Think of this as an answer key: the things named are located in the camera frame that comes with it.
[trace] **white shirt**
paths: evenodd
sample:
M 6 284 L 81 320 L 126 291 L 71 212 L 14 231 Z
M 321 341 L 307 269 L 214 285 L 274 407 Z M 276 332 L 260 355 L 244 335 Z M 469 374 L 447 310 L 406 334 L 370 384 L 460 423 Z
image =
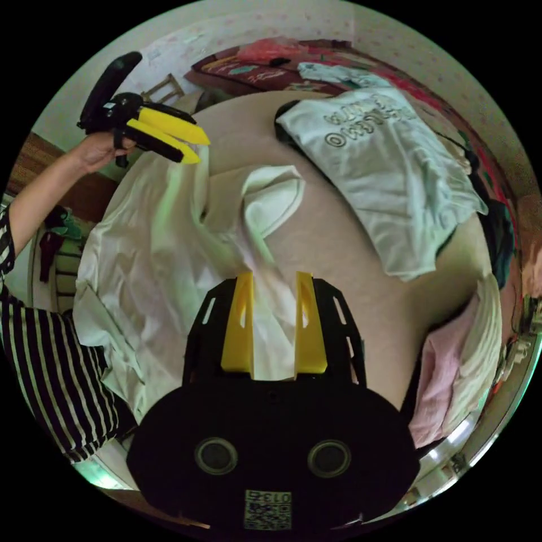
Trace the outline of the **white shirt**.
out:
M 388 275 L 433 271 L 456 226 L 487 214 L 464 169 L 387 82 L 303 100 L 277 122 L 350 204 Z

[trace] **circular sensor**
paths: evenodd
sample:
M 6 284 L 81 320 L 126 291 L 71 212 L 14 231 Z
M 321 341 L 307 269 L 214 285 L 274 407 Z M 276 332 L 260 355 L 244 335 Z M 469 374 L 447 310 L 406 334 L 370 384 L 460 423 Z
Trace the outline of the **circular sensor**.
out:
M 320 478 L 334 478 L 346 472 L 351 458 L 346 444 L 338 440 L 324 440 L 309 452 L 308 466 Z
M 220 438 L 200 442 L 194 456 L 198 467 L 207 474 L 227 474 L 237 465 L 237 451 L 234 446 Z

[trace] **black cable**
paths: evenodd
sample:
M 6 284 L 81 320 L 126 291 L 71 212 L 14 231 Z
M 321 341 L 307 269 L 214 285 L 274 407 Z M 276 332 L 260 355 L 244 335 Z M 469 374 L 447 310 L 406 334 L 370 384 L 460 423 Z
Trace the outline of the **black cable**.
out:
M 512 288 L 514 289 L 514 300 L 517 301 L 517 298 L 518 298 L 518 291 L 517 291 L 517 289 L 516 289 L 514 283 L 512 283 Z M 511 319 L 511 322 L 510 322 L 510 324 L 511 324 L 510 327 L 512 328 L 512 331 L 513 331 L 514 333 L 516 333 L 516 335 L 518 335 L 518 334 L 519 334 L 519 330 L 514 329 L 514 315 L 515 315 L 515 308 L 516 308 L 516 305 L 517 305 L 517 303 L 514 302 L 514 310 L 512 311 L 512 319 Z

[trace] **striped sleeve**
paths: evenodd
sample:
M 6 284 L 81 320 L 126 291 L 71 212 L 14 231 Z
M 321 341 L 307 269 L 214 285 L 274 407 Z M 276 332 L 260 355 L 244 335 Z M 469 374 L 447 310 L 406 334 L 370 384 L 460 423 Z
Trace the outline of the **striped sleeve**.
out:
M 0 212 L 0 291 L 3 289 L 4 276 L 13 269 L 15 263 L 15 247 L 11 237 L 8 209 Z
M 127 405 L 101 379 L 101 348 L 77 340 L 70 316 L 3 302 L 2 344 L 27 406 L 71 463 L 135 426 Z

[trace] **white cloth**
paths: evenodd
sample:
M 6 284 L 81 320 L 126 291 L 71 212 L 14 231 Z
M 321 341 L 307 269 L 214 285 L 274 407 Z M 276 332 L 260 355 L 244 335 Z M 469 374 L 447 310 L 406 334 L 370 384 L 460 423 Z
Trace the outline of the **white cloth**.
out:
M 245 167 L 209 178 L 197 165 L 149 153 L 123 179 L 86 243 L 74 321 L 104 346 L 103 382 L 139 422 L 182 384 L 186 338 L 207 292 L 252 270 L 255 377 L 294 374 L 295 295 L 264 239 L 296 211 L 304 181 L 293 166 Z
M 328 83 L 351 82 L 360 89 L 383 86 L 392 87 L 388 81 L 361 68 L 329 66 L 315 62 L 300 62 L 298 64 L 298 71 L 303 79 L 310 79 L 312 81 L 326 81 Z
M 487 207 L 461 166 L 395 88 L 303 100 L 277 119 L 365 227 L 384 271 L 435 269 L 457 225 Z
M 477 294 L 480 303 L 461 352 L 461 364 L 453 382 L 452 400 L 442 424 L 444 435 L 449 435 L 477 408 L 480 399 L 491 387 L 499 364 L 501 297 L 493 274 L 478 283 Z

